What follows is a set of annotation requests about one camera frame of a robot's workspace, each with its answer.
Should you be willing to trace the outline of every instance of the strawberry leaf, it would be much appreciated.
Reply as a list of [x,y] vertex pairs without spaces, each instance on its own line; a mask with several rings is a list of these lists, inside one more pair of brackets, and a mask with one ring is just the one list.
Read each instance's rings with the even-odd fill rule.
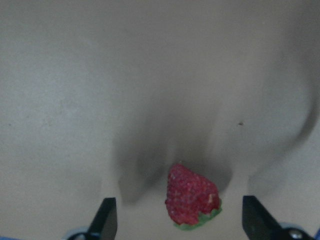
[[186,223],[183,223],[183,224],[174,223],[173,225],[183,231],[190,231],[190,230],[196,229],[197,227],[202,226],[203,224],[205,224],[206,222],[208,222],[209,220],[211,220],[215,216],[217,216],[222,211],[221,205],[222,205],[222,200],[220,199],[219,208],[213,209],[209,215],[199,212],[199,217],[198,217],[199,222],[197,224],[190,225],[190,224],[186,224]]

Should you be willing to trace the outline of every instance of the metal screw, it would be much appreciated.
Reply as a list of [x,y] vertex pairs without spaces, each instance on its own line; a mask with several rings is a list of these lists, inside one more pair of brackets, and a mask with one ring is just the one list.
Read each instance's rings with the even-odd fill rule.
[[297,229],[291,229],[289,231],[289,234],[290,236],[293,238],[293,239],[302,239],[303,236],[302,236],[302,232],[300,232],[299,230]]

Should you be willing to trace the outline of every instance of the white surface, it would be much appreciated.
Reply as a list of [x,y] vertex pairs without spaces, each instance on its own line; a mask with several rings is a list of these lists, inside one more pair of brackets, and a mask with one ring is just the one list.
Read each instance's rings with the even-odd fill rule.
[[[0,235],[59,239],[117,197],[117,240],[245,240],[247,194],[313,235],[319,11],[291,0],[0,0]],[[164,205],[163,170],[177,159],[223,199],[192,232]]]

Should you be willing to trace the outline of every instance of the strawberry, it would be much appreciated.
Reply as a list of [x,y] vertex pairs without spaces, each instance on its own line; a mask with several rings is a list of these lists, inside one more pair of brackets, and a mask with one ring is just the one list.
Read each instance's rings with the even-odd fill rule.
[[216,185],[182,164],[175,164],[168,174],[166,209],[175,225],[192,230],[221,212]]

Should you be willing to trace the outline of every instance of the blue object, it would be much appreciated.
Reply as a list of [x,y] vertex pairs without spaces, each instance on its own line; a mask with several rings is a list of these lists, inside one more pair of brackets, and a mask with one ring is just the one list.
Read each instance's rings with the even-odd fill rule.
[[315,234],[314,239],[315,240],[320,240],[320,228],[319,228],[318,232]]
[[19,239],[0,236],[0,240],[19,240]]

